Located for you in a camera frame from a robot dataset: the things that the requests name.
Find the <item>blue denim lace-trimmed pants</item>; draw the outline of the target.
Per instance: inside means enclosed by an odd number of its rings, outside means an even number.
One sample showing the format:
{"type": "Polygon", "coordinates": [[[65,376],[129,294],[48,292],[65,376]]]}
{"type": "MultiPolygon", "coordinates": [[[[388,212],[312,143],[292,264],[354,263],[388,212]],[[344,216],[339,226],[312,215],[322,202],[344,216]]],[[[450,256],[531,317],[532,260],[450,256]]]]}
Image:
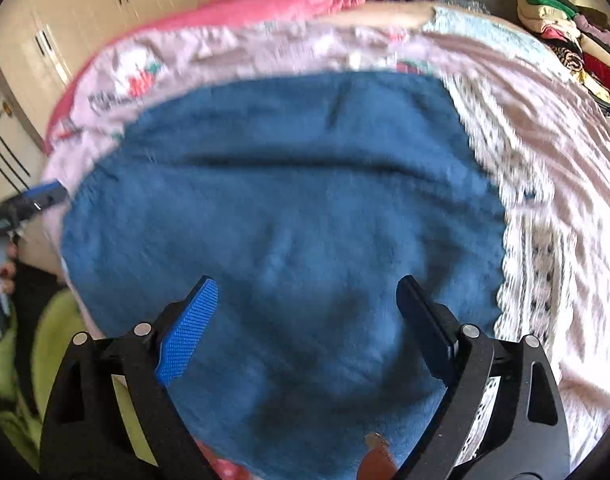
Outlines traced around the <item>blue denim lace-trimmed pants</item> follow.
{"type": "Polygon", "coordinates": [[[208,275],[218,306],[169,388],[190,434],[266,479],[349,479],[369,432],[405,460],[441,401],[396,307],[412,275],[491,330],[505,209],[456,77],[320,73],[194,90],[144,112],[62,224],[106,336],[208,275]]]}

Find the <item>light blue crochet cloth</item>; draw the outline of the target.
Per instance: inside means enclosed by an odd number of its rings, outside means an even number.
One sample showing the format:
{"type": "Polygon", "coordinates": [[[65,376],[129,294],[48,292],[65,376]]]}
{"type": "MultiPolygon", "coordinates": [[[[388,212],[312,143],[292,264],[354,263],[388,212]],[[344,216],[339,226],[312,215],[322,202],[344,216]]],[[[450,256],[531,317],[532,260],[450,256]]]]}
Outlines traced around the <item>light blue crochet cloth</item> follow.
{"type": "Polygon", "coordinates": [[[534,66],[555,66],[558,58],[527,32],[512,25],[499,23],[487,15],[479,15],[466,10],[433,6],[433,16],[421,26],[423,32],[460,36],[484,44],[502,52],[507,58],[520,58],[534,66]]]}

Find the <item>stack of folded clothes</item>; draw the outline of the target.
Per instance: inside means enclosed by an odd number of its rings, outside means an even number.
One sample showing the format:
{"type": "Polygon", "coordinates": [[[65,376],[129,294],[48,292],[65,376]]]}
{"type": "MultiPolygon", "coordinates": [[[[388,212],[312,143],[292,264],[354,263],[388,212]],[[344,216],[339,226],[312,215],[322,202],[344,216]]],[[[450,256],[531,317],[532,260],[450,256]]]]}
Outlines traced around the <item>stack of folded clothes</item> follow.
{"type": "Polygon", "coordinates": [[[517,0],[517,18],[610,118],[610,26],[605,15],[570,0],[517,0]]]}

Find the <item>green blanket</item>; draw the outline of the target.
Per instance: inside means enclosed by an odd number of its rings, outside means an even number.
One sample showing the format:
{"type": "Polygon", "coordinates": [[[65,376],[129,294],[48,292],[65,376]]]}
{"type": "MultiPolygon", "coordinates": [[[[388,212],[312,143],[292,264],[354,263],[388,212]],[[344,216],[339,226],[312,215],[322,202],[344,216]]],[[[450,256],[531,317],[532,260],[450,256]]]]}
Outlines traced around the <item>green blanket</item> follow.
{"type": "Polygon", "coordinates": [[[44,413],[72,337],[86,328],[70,290],[12,296],[10,329],[0,338],[0,429],[24,462],[39,468],[44,413]]]}

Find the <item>pink strawberry print bedsheet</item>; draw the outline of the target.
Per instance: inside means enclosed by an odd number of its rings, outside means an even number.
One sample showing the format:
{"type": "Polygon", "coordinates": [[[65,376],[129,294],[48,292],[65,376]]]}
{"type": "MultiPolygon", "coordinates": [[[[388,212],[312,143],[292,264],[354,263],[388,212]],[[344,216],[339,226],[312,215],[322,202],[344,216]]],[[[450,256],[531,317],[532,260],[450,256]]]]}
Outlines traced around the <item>pink strawberry print bedsheet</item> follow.
{"type": "MultiPolygon", "coordinates": [[[[55,127],[44,177],[70,197],[43,218],[61,255],[82,180],[147,110],[201,88],[320,73],[456,77],[476,113],[469,146],[505,213],[494,336],[543,341],[559,386],[570,461],[610,424],[610,122],[558,62],[540,67],[460,36],[413,27],[416,6],[367,6],[327,22],[183,26],[103,49],[55,127]]],[[[84,322],[104,335],[73,289],[84,322]]]]}

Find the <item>pink blanket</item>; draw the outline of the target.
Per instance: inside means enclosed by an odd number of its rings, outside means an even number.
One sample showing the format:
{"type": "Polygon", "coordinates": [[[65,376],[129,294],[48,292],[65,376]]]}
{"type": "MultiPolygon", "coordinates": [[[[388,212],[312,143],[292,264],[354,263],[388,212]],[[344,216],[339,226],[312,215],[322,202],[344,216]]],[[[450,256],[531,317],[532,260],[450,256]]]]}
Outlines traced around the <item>pink blanket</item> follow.
{"type": "Polygon", "coordinates": [[[174,30],[183,26],[241,26],[267,21],[317,18],[361,6],[366,0],[211,0],[195,9],[145,23],[104,44],[112,47],[139,32],[174,30]]]}

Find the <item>cream wardrobe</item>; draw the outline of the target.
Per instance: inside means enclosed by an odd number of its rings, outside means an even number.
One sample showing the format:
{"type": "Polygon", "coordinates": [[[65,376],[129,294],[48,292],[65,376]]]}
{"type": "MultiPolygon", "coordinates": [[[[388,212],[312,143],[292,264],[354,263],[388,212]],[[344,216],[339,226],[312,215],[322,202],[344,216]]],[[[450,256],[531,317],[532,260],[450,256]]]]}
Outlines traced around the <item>cream wardrobe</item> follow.
{"type": "Polygon", "coordinates": [[[39,140],[90,56],[141,24],[209,0],[2,0],[0,70],[39,140]]]}

